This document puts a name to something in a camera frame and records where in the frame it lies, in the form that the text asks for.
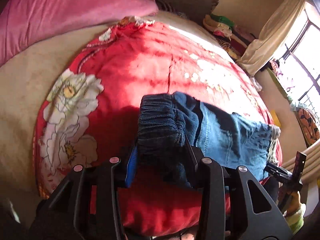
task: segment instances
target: yellow object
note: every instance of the yellow object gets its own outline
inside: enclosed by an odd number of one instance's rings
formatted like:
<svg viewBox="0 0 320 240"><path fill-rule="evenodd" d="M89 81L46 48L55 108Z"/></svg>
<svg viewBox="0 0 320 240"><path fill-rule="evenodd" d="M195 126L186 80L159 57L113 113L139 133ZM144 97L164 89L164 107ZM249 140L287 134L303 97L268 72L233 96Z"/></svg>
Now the yellow object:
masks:
<svg viewBox="0 0 320 240"><path fill-rule="evenodd" d="M281 127L280 121L278 119L278 116L276 115L276 111L275 110L271 110L270 111L271 117L273 119L273 122L275 123L276 126Z"/></svg>

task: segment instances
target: beige curtain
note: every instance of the beige curtain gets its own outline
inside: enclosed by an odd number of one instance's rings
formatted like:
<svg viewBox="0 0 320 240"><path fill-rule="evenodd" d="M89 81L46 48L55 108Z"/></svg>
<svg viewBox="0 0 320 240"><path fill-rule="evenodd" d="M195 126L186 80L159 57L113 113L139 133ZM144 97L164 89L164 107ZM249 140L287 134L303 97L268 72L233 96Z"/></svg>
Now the beige curtain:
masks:
<svg viewBox="0 0 320 240"><path fill-rule="evenodd" d="M303 151L307 155L307 160L304 166L301 180L303 183L310 183L311 181L320 177L320 140L317 140L313 145ZM282 167L289 171L293 171L295 158L283 163Z"/></svg>
<svg viewBox="0 0 320 240"><path fill-rule="evenodd" d="M244 55L237 60L251 76L271 59L284 42L293 23L304 9L306 0L284 0L262 28L259 39L254 40Z"/></svg>

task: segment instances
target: pink blanket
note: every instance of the pink blanket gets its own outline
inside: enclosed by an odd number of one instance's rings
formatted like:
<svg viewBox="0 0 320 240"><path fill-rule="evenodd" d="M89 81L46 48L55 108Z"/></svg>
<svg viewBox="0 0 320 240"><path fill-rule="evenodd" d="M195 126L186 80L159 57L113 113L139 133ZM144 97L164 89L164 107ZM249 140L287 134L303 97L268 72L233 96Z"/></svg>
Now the pink blanket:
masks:
<svg viewBox="0 0 320 240"><path fill-rule="evenodd" d="M154 0L9 0L0 15L0 66L37 41L157 12Z"/></svg>

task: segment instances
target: blue jeans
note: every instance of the blue jeans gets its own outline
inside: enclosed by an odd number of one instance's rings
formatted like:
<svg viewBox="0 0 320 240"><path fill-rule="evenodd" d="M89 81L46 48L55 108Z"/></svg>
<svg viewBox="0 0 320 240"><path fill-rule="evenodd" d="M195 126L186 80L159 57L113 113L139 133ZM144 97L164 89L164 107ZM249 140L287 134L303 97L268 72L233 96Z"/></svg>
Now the blue jeans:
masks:
<svg viewBox="0 0 320 240"><path fill-rule="evenodd" d="M138 147L143 163L160 168L167 182L190 187L185 175L185 134L191 145L221 166L246 166L257 180L268 176L267 162L277 163L277 126L228 114L216 106L175 92L141 100Z"/></svg>

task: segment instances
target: beige wall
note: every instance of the beige wall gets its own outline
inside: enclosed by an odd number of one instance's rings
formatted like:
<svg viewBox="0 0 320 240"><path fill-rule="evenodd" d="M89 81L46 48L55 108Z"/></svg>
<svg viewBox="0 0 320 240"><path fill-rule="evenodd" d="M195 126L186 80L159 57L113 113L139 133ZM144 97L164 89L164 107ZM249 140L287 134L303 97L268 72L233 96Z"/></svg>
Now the beige wall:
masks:
<svg viewBox="0 0 320 240"><path fill-rule="evenodd" d="M269 111L275 110L281 124L280 145L283 154L283 163L294 158L297 151L305 150L306 143L303 138L299 123L294 113L290 110L288 101L281 95L274 84L268 71L258 71L256 80L262 86L259 92Z"/></svg>
<svg viewBox="0 0 320 240"><path fill-rule="evenodd" d="M284 0L219 0L214 10L217 15L224 15L237 25L247 27L255 36L259 33L270 16Z"/></svg>

